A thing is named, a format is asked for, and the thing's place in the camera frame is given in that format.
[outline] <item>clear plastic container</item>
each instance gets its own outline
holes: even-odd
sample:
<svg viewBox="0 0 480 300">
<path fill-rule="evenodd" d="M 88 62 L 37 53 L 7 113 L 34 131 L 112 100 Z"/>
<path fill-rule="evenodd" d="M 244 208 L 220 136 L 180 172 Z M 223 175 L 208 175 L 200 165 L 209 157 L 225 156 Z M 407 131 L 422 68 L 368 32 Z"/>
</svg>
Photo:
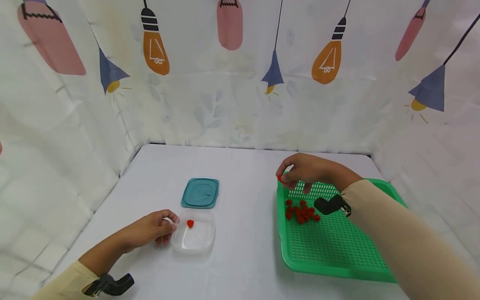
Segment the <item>clear plastic container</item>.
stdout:
<svg viewBox="0 0 480 300">
<path fill-rule="evenodd" d="M 189 228 L 188 220 L 193 220 Z M 177 230 L 172 236 L 172 247 L 184 253 L 207 251 L 215 239 L 215 219 L 211 213 L 188 210 L 180 215 Z"/>
</svg>

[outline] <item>yellow bulb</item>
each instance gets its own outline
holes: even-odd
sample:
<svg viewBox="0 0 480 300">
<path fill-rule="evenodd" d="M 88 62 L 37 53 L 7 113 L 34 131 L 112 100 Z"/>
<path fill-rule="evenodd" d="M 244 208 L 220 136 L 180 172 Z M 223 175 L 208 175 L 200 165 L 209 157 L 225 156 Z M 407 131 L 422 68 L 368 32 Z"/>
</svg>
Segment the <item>yellow bulb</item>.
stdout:
<svg viewBox="0 0 480 300">
<path fill-rule="evenodd" d="M 148 67 L 155 73 L 167 75 L 170 72 L 170 63 L 158 31 L 144 32 L 144 56 Z"/>
<path fill-rule="evenodd" d="M 112 81 L 107 87 L 107 92 L 113 93 L 120 87 L 120 81 Z"/>
<path fill-rule="evenodd" d="M 267 87 L 267 93 L 266 94 L 268 95 L 269 93 L 273 92 L 274 87 L 275 87 L 275 85 Z"/>
<path fill-rule="evenodd" d="M 426 105 L 418 102 L 416 99 L 413 99 L 412 104 L 410 105 L 414 111 L 421 111 L 427 108 Z"/>
<path fill-rule="evenodd" d="M 329 84 L 335 79 L 341 61 L 342 42 L 330 41 L 313 63 L 312 78 L 321 84 Z"/>
</svg>

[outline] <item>light bulb print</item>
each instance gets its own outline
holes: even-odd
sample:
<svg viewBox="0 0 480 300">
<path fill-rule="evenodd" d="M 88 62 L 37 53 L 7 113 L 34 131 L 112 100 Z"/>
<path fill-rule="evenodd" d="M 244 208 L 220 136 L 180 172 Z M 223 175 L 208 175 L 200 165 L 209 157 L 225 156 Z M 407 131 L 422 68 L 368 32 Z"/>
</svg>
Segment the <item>light bulb print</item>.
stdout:
<svg viewBox="0 0 480 300">
<path fill-rule="evenodd" d="M 431 108 L 437 111 L 445 111 L 445 67 L 449 60 L 453 57 L 456 51 L 460 48 L 463 41 L 470 33 L 472 28 L 480 19 L 480 14 L 473 21 L 467 31 L 463 34 L 462 38 L 458 42 L 455 49 L 450 53 L 445 62 L 435 69 L 432 73 L 428 74 L 425 78 L 420 81 L 420 84 L 411 89 L 408 93 L 414 96 L 415 98 L 411 104 L 404 105 L 405 107 L 410 107 L 406 113 L 412 113 L 411 120 L 413 121 L 414 115 L 419 113 L 420 117 L 428 124 L 427 120 L 424 118 L 421 111 L 426 108 Z"/>
<path fill-rule="evenodd" d="M 420 9 L 417 11 L 417 13 L 413 16 L 412 20 L 408 24 L 408 27 L 403 34 L 402 40 L 400 41 L 400 45 L 398 45 L 398 49 L 395 53 L 396 61 L 401 60 L 410 50 L 410 47 L 412 47 L 415 38 L 419 34 L 420 29 L 425 22 L 426 10 L 429 3 L 430 0 L 425 0 Z"/>
<path fill-rule="evenodd" d="M 280 28 L 280 18 L 282 16 L 282 7 L 283 7 L 283 0 L 281 0 L 281 3 L 280 3 L 280 14 L 278 16 L 278 26 L 276 28 L 275 47 L 272 53 L 272 62 L 270 64 L 270 68 L 268 69 L 267 74 L 262 79 L 263 82 L 267 83 L 267 91 L 265 92 L 265 94 L 268 95 L 269 100 L 271 100 L 270 98 L 271 94 L 278 96 L 278 94 L 273 91 L 273 89 L 275 88 L 275 85 L 284 83 L 282 72 L 280 71 L 280 66 L 278 64 L 278 57 L 276 55 L 276 43 L 278 41 L 278 30 Z"/>
<path fill-rule="evenodd" d="M 345 15 L 335 27 L 332 39 L 313 63 L 312 78 L 321 84 L 331 83 L 336 78 L 338 70 L 340 70 L 340 63 L 342 62 L 342 38 L 347 26 L 347 11 L 350 6 L 350 1 L 351 0 L 348 1 Z"/>
<path fill-rule="evenodd" d="M 240 0 L 220 0 L 216 8 L 218 41 L 235 51 L 243 42 L 243 9 Z"/>
<path fill-rule="evenodd" d="M 46 0 L 24 0 L 18 21 L 49 67 L 65 75 L 85 75 L 78 55 L 59 13 Z"/>
<path fill-rule="evenodd" d="M 144 5 L 145 7 L 142 9 L 142 24 L 144 26 L 145 62 L 155 73 L 167 75 L 170 72 L 170 62 L 160 36 L 158 20 L 154 12 L 147 7 L 146 0 L 144 0 Z"/>
<path fill-rule="evenodd" d="M 105 94 L 113 94 L 120 88 L 120 80 L 130 77 L 122 69 L 117 67 L 113 62 L 107 59 L 100 46 L 98 47 L 100 52 L 100 81 L 102 82 L 103 91 Z"/>
</svg>

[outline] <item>teal lid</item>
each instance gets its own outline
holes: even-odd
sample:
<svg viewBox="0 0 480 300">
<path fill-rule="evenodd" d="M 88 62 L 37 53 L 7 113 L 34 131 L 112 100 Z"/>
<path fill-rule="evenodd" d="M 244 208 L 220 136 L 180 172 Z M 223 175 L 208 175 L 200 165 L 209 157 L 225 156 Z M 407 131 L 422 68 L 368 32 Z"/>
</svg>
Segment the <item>teal lid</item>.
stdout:
<svg viewBox="0 0 480 300">
<path fill-rule="evenodd" d="M 188 181 L 181 205 L 192 208 L 212 208 L 218 195 L 218 180 L 193 178 Z"/>
</svg>

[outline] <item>beige sleeve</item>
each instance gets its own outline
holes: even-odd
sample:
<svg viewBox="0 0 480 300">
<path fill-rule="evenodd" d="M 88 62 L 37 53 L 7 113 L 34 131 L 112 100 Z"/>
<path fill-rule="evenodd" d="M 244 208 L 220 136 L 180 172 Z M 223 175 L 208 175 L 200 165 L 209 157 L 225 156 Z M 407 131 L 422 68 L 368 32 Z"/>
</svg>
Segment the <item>beige sleeve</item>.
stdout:
<svg viewBox="0 0 480 300">
<path fill-rule="evenodd" d="M 342 197 L 350 221 L 372 239 L 411 300 L 480 299 L 480 280 L 408 209 L 367 180 L 351 184 Z"/>
<path fill-rule="evenodd" d="M 91 300 L 93 298 L 84 295 L 82 290 L 97 279 L 97 275 L 76 261 L 38 291 L 32 300 Z"/>
</svg>

